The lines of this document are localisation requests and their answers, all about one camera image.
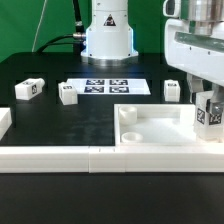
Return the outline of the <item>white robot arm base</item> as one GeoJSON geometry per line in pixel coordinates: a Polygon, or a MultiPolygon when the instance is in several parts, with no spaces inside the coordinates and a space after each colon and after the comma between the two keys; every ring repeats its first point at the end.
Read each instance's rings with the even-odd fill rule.
{"type": "Polygon", "coordinates": [[[92,21],[86,29],[83,62],[120,66],[135,62],[133,29],[128,24],[128,0],[92,0],[92,21]]]}

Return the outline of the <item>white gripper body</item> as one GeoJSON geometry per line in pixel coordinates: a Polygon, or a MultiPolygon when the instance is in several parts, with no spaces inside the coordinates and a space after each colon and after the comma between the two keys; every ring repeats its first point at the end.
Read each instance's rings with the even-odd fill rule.
{"type": "Polygon", "coordinates": [[[167,64],[224,86],[224,0],[164,0],[167,64]]]}

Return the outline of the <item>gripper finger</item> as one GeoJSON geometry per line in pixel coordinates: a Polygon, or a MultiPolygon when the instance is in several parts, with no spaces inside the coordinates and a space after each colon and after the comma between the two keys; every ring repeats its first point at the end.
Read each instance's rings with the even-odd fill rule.
{"type": "Polygon", "coordinates": [[[204,91],[203,80],[190,73],[187,74],[187,83],[190,91],[190,102],[196,102],[196,94],[204,91]]]}
{"type": "Polygon", "coordinates": [[[224,86],[212,85],[213,94],[208,100],[208,112],[212,115],[221,115],[224,112],[224,86]]]}

